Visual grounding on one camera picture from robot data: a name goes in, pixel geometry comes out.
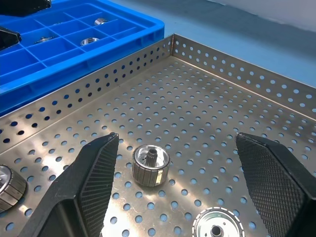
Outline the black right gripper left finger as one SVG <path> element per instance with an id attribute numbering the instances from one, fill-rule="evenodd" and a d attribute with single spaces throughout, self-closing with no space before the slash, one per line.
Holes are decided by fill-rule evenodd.
<path id="1" fill-rule="evenodd" d="M 84 145 L 50 185 L 18 237 L 100 237 L 118 146 L 117 133 Z"/>

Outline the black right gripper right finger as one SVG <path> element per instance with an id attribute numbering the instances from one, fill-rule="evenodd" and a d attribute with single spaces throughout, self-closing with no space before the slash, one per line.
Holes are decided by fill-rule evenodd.
<path id="1" fill-rule="evenodd" d="M 249 195 L 271 237 L 316 237 L 316 177 L 267 138 L 235 138 Z"/>

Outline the blue compartment tray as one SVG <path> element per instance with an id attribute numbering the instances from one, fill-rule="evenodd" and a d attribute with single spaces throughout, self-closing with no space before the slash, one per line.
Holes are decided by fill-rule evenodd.
<path id="1" fill-rule="evenodd" d="M 109 22 L 94 25 L 100 17 Z M 22 38 L 0 51 L 0 116 L 164 38 L 161 20 L 108 0 L 53 0 L 29 16 L 0 15 L 0 26 Z"/>

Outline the perforated metal tray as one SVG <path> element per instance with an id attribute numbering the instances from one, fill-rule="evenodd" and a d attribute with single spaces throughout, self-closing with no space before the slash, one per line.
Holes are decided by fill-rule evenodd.
<path id="1" fill-rule="evenodd" d="M 0 214 L 0 237 L 18 237 L 81 148 L 119 135 L 103 236 L 190 237 L 211 206 L 238 216 L 246 237 L 270 237 L 249 197 L 235 135 L 285 145 L 316 175 L 316 89 L 172 35 L 0 118 L 0 162 L 28 189 Z M 164 148 L 166 181 L 139 185 L 132 154 Z"/>

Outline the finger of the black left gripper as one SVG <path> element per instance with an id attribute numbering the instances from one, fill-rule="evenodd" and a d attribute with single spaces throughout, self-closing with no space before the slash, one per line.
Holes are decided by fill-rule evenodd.
<path id="1" fill-rule="evenodd" d="M 6 49 L 20 43 L 22 40 L 18 32 L 0 26 L 0 49 Z"/>
<path id="2" fill-rule="evenodd" d="M 0 15 L 24 17 L 51 5 L 51 0 L 0 0 Z"/>

